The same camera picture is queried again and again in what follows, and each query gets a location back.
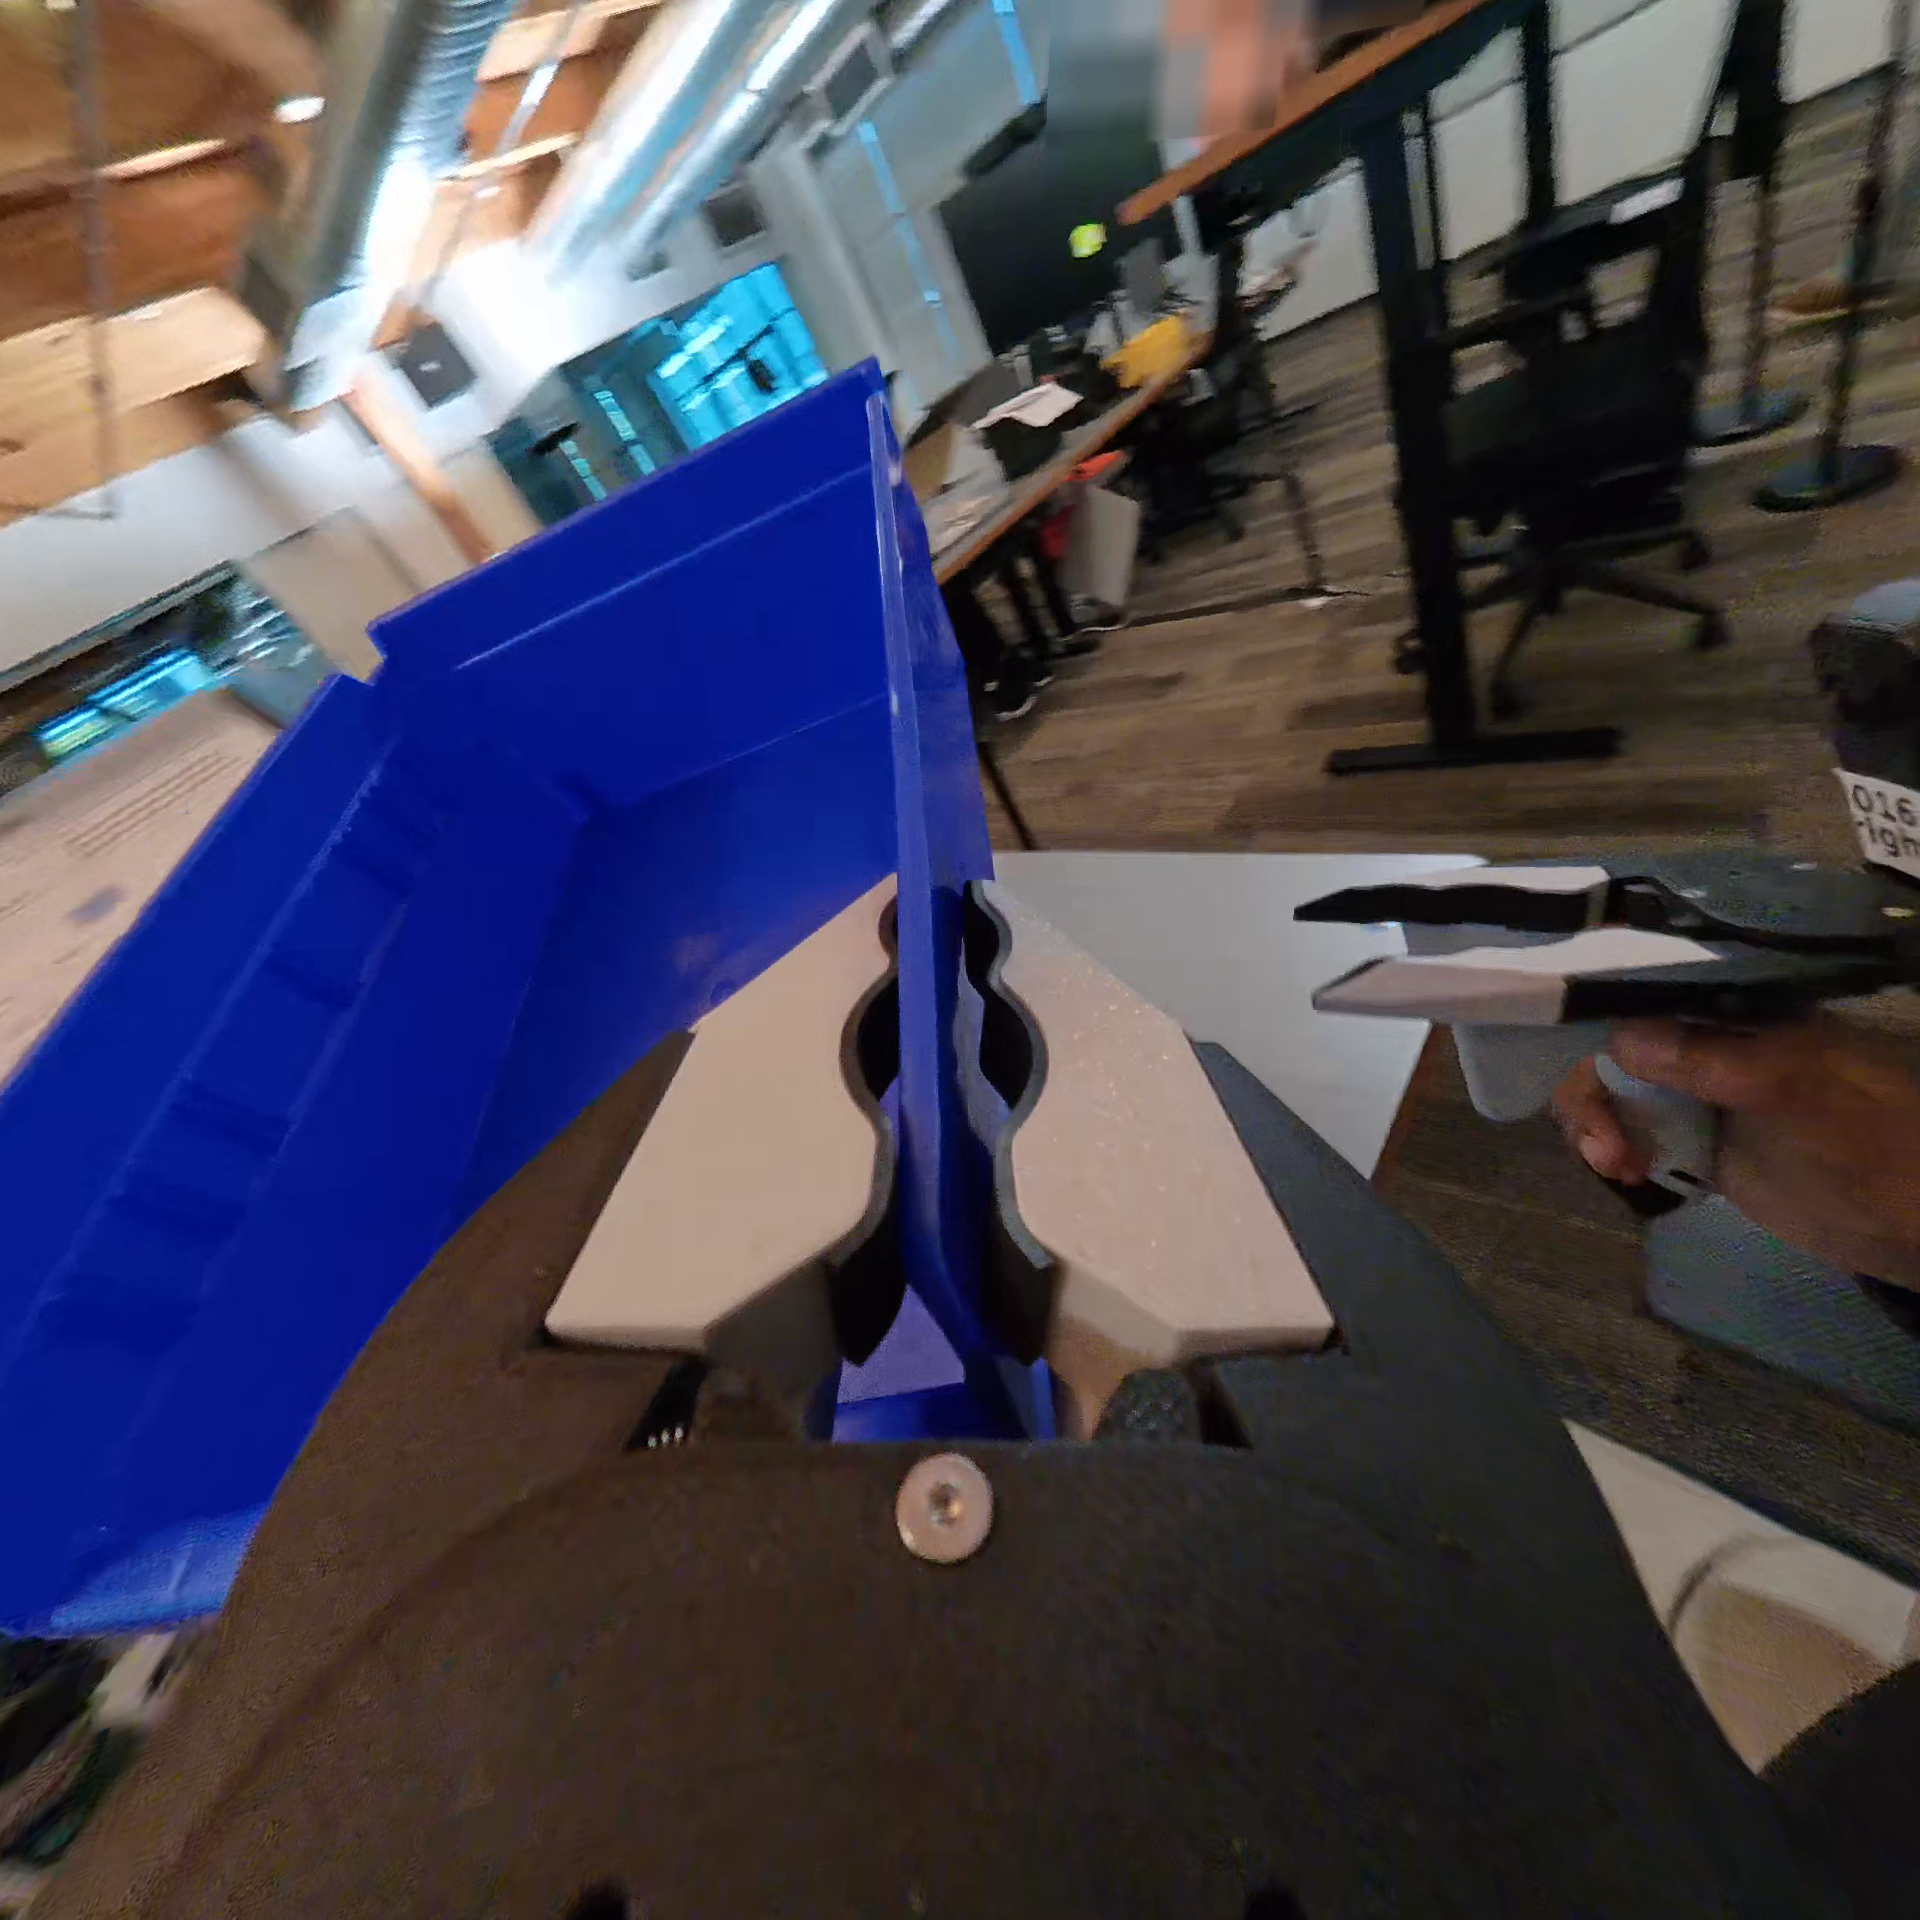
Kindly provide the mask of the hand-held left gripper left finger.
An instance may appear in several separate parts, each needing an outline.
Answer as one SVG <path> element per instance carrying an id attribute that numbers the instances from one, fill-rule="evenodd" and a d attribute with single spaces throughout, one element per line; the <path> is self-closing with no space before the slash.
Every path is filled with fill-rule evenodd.
<path id="1" fill-rule="evenodd" d="M 576 1348 L 837 1365 L 835 1284 L 872 1244 L 896 1149 L 858 1070 L 893 980 L 880 881 L 703 1020 L 550 1302 Z"/>

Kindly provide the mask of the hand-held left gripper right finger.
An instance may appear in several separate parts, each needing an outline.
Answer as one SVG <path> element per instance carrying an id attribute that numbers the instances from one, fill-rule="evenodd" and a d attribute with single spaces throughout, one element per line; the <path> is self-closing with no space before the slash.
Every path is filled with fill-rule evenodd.
<path id="1" fill-rule="evenodd" d="M 1138 1373 L 1326 1348 L 1332 1309 L 1181 1026 L 995 881 L 966 887 L 963 959 L 982 1305 L 1055 1414 L 1098 1420 Z"/>

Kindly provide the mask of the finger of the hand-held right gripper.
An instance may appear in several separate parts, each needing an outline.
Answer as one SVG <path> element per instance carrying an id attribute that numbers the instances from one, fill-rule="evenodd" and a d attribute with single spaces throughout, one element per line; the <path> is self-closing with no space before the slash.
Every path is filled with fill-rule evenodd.
<path id="1" fill-rule="evenodd" d="M 1293 908 L 1299 924 L 1584 931 L 1604 924 L 1603 866 L 1469 866 L 1359 882 Z"/>
<path id="2" fill-rule="evenodd" d="M 1432 1023 L 1572 1026 L 1616 1020 L 1606 982 L 1669 987 L 1685 970 L 1711 967 L 1727 950 L 1669 932 L 1589 929 L 1532 938 L 1500 929 L 1438 929 L 1312 993 L 1330 1018 L 1424 1020 Z"/>

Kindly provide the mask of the blue plastic bin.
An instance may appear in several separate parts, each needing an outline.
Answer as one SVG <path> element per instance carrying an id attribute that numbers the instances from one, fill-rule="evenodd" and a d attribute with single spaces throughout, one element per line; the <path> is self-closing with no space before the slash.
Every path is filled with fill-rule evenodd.
<path id="1" fill-rule="evenodd" d="M 891 395 L 832 375 L 374 625 L 4 1083 L 4 1635 L 219 1609 L 432 1255 L 658 1043 L 896 881 L 906 1290 L 1012 1438 L 963 1043 L 992 881 Z"/>

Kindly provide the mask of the background work desk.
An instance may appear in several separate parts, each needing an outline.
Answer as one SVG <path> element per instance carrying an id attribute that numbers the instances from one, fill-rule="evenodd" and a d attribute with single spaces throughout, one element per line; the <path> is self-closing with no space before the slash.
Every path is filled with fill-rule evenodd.
<path id="1" fill-rule="evenodd" d="M 1087 468 L 1110 453 L 1123 458 L 1110 474 L 1134 478 L 1142 489 L 1141 558 L 1154 558 L 1168 537 L 1199 521 L 1240 540 L 1231 503 L 1246 489 L 1277 487 L 1303 558 L 1303 580 L 1283 589 L 1277 603 L 1322 605 L 1336 597 L 1303 478 L 1288 467 L 1240 471 L 1216 462 L 1240 442 L 1253 413 L 1264 428 L 1284 420 L 1271 395 L 1264 340 L 1246 331 L 1230 347 L 1210 337 L 1207 347 L 1138 389 L 1118 390 L 1110 406 L 1070 434 L 1043 428 L 1047 460 L 1005 478 L 966 527 L 938 545 L 935 582 L 963 641 L 970 677 L 981 685 L 997 685 L 1008 662 L 1022 662 L 1016 677 L 1035 693 L 1043 662 L 1068 657 L 1082 641 L 1098 641 L 1070 625 L 1063 567 L 1045 551 L 1039 518 L 1068 493 L 1091 503 L 1102 475 Z"/>

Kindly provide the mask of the person's right hand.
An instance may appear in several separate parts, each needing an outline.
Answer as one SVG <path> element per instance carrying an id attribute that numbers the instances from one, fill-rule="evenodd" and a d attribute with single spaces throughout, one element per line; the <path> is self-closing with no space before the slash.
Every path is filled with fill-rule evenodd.
<path id="1" fill-rule="evenodd" d="M 1604 1058 L 1716 1114 L 1709 1189 L 1808 1258 L 1917 1292 L 1917 1091 L 1847 1023 L 1613 1026 Z"/>

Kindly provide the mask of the black office chair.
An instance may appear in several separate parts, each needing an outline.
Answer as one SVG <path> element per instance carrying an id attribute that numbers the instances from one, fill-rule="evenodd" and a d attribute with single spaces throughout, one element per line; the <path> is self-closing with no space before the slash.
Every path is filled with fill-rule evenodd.
<path id="1" fill-rule="evenodd" d="M 1500 346 L 1510 357 L 1444 410 L 1452 518 L 1485 537 L 1516 527 L 1500 575 L 1467 594 L 1467 610 L 1520 603 L 1491 682 L 1500 714 L 1520 706 L 1516 665 L 1532 628 L 1570 593 L 1688 615 L 1698 651 L 1730 638 L 1716 605 L 1627 567 L 1659 549 L 1682 569 L 1711 563 L 1685 501 L 1711 355 L 1700 286 L 1709 186 L 1709 155 L 1693 151 L 1669 173 L 1525 226 L 1494 260 L 1500 305 L 1446 337 L 1452 351 Z"/>

